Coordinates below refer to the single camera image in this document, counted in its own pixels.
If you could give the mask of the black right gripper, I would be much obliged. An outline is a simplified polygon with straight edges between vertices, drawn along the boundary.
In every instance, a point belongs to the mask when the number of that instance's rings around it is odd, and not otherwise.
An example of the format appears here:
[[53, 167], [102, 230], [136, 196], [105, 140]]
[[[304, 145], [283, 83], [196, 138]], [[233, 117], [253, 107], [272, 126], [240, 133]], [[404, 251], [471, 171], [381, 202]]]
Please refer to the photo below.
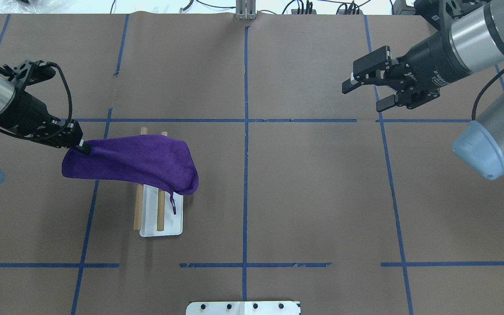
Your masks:
[[386, 85], [396, 94], [376, 102], [378, 113], [396, 106], [414, 109], [440, 97], [440, 88], [472, 73], [455, 55], [448, 34], [442, 32], [415, 44], [397, 60], [392, 66], [387, 45], [355, 60], [350, 77], [342, 82], [342, 93], [348, 94], [367, 84]]

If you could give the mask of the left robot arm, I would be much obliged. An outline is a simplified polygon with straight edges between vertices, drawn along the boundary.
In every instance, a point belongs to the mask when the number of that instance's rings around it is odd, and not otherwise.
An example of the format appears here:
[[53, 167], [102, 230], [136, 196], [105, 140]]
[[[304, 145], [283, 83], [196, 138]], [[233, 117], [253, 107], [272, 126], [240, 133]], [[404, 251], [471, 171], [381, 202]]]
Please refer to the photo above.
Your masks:
[[[26, 91], [26, 87], [50, 80], [56, 74], [66, 91], [66, 119], [50, 114], [44, 102]], [[19, 66], [0, 66], [0, 133], [85, 155], [91, 152], [79, 122], [73, 119], [72, 95], [63, 70], [54, 62], [26, 60]]]

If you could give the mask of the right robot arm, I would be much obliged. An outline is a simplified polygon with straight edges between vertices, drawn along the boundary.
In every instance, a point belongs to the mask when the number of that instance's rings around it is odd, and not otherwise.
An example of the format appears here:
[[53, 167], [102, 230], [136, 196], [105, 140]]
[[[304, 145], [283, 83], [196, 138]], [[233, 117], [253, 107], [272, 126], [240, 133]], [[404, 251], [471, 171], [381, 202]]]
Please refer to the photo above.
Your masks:
[[[504, 61], [504, 0], [490, 0], [466, 11], [455, 0], [438, 2], [436, 33], [394, 57], [388, 46], [353, 62], [342, 92], [372, 84], [395, 91], [376, 102], [381, 113], [395, 106], [415, 109], [440, 96], [440, 88]], [[479, 92], [471, 121], [454, 140], [452, 152], [482, 177], [504, 177], [504, 92], [480, 115], [478, 103], [504, 74], [500, 70]]]

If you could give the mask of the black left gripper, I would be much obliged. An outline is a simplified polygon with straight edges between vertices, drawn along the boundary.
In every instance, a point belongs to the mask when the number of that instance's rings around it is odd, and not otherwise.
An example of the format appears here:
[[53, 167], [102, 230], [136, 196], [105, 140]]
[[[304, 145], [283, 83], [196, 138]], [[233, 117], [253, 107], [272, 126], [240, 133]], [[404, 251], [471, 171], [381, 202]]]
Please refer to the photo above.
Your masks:
[[78, 121], [50, 115], [46, 105], [27, 92], [15, 96], [0, 113], [0, 127], [43, 145], [75, 148], [84, 155], [89, 155], [92, 150], [91, 145], [82, 139]]

